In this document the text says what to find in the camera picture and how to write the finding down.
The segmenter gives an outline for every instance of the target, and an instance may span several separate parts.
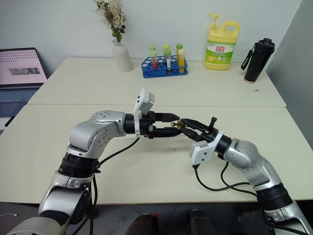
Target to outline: wall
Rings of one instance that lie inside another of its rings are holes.
[[[312,12],[313,1],[303,0],[267,73],[313,149]]]
[[[282,40],[301,0],[124,0],[124,44],[132,58],[147,46],[183,43],[187,59],[204,59],[206,36],[219,13],[241,25],[233,61],[244,60],[253,43]],[[93,0],[0,0],[0,46],[36,47],[50,75],[69,56],[111,57],[111,33],[92,12]]]

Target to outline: bottle strap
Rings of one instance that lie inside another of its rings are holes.
[[[246,66],[248,65],[251,56],[253,55],[253,49],[255,47],[256,43],[253,45],[253,48],[248,52],[248,55],[246,56],[245,60],[243,61],[243,64],[241,65],[242,70],[245,70]]]

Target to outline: blue test tube rack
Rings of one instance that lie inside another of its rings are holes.
[[[179,67],[176,55],[171,55],[171,73],[168,73],[167,67],[164,62],[164,56],[157,56],[157,69],[152,68],[151,57],[147,57],[141,63],[142,74],[144,78],[153,77],[169,77],[169,76],[179,76],[187,75],[187,61],[185,59],[184,67]],[[184,72],[180,73],[179,69],[184,68]]]

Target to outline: laptop screen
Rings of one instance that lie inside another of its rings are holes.
[[[47,81],[35,48],[0,50],[0,86]]]

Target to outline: water bottle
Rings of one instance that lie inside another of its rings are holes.
[[[269,38],[264,38],[255,43],[253,48],[249,51],[246,59],[243,61],[241,68],[244,70],[249,63],[248,69],[245,74],[245,82],[254,83],[260,75],[262,69],[267,63],[270,55],[275,51],[275,44]]]

